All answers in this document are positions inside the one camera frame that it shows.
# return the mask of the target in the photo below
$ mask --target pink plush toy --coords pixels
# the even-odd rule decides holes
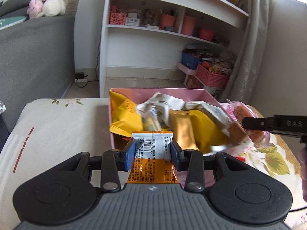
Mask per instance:
[[[47,0],[31,0],[29,3],[29,8],[27,9],[27,14],[30,19],[37,17],[39,13],[42,12],[42,7],[44,2]]]

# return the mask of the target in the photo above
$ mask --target yellow snack packet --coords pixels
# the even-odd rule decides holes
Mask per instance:
[[[189,110],[197,147],[202,153],[211,152],[210,146],[225,145],[230,142],[219,127],[199,110]]]
[[[132,137],[132,131],[142,131],[143,123],[141,115],[135,110],[136,104],[125,96],[109,91],[112,107],[112,123],[110,132]]]
[[[127,183],[177,183],[172,164],[171,131],[133,132],[137,152]]]
[[[189,111],[169,111],[171,127],[174,134],[174,139],[177,144],[183,149],[198,150],[191,123],[191,114]]]

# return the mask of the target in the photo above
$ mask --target white snack wrapper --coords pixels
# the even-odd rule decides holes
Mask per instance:
[[[181,110],[185,102],[182,99],[175,98],[170,95],[156,93],[149,100],[142,104],[136,106],[136,111],[142,117],[144,117],[145,112],[149,106],[154,106],[157,110],[158,119],[160,122],[164,122],[170,127],[169,122],[169,111],[170,110]]]
[[[132,133],[132,139],[138,140],[135,158],[171,160],[170,142],[172,133]]]

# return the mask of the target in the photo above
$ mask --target white plush toy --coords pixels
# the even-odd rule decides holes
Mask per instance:
[[[42,16],[62,16],[65,14],[66,4],[63,0],[48,0],[45,1],[42,12],[36,18]]]

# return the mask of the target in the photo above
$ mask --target blue box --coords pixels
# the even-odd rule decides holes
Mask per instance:
[[[202,58],[195,58],[188,53],[182,53],[181,56],[181,63],[192,70],[196,70],[197,64],[202,61]]]

